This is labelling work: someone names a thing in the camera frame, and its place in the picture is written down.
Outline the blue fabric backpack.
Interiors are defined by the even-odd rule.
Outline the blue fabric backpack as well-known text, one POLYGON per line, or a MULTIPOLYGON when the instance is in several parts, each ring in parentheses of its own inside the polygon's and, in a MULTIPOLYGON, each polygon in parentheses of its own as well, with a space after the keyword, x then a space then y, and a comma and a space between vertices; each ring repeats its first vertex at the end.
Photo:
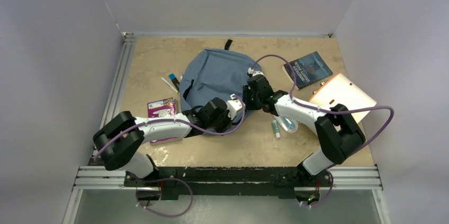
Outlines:
POLYGON ((223 49, 204 49, 189 63, 179 84, 182 111, 205 105, 215 97, 224 101, 232 94, 243 97, 247 72, 255 60, 229 50, 231 44, 229 39, 223 49))

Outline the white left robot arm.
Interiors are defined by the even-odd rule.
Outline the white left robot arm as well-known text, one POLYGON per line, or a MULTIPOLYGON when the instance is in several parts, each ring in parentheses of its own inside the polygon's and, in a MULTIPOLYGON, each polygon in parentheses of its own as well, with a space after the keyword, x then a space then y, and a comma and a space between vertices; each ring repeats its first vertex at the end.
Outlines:
POLYGON ((123 111, 94 135, 94 160, 102 161, 108 171, 124 169, 144 186, 152 186, 158 179, 157 166, 138 151, 141 145, 203 134, 224 136, 234 131, 231 126, 239 114, 245 115, 245 105, 235 95, 228 101, 214 98, 204 106, 162 118, 135 117, 123 111))

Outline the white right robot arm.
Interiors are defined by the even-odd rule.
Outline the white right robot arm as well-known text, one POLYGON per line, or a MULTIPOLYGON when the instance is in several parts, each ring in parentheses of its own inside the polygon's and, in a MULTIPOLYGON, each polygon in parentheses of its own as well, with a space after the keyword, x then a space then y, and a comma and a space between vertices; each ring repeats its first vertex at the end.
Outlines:
POLYGON ((303 185, 317 180, 318 174, 333 164, 342 164, 366 139, 346 106, 337 104, 327 113, 317 105, 273 91, 263 74, 252 74, 243 88, 248 110, 263 110, 304 124, 318 137, 320 147, 298 166, 297 178, 303 185))

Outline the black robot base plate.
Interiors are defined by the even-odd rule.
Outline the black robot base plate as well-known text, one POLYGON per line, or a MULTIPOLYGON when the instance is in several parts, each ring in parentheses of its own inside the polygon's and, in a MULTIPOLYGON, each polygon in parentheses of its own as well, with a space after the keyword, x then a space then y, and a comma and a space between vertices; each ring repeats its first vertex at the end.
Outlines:
POLYGON ((126 187, 161 189, 162 200, 193 194, 306 201, 330 185, 327 171, 311 176, 297 167, 159 167, 148 178, 138 179, 126 172, 124 180, 126 187))

